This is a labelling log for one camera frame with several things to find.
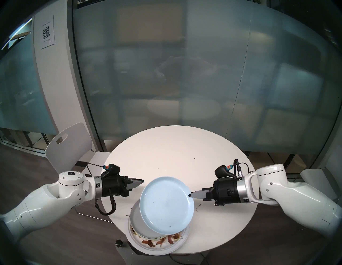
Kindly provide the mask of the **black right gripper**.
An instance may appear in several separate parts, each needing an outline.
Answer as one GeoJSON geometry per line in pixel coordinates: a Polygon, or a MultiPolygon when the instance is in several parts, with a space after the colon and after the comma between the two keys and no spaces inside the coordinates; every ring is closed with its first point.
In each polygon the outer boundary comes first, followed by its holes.
{"type": "Polygon", "coordinates": [[[238,203],[237,180],[235,178],[218,178],[212,188],[202,188],[188,194],[188,197],[215,201],[215,206],[238,203]]]}

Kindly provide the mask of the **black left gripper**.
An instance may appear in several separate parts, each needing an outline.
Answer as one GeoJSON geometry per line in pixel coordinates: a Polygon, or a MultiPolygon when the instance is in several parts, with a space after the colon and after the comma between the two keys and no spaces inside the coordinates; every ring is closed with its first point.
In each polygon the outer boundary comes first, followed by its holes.
{"type": "Polygon", "coordinates": [[[142,183],[143,179],[129,178],[127,176],[101,174],[102,181],[102,197],[113,196],[128,197],[132,189],[137,188],[142,183]]]}

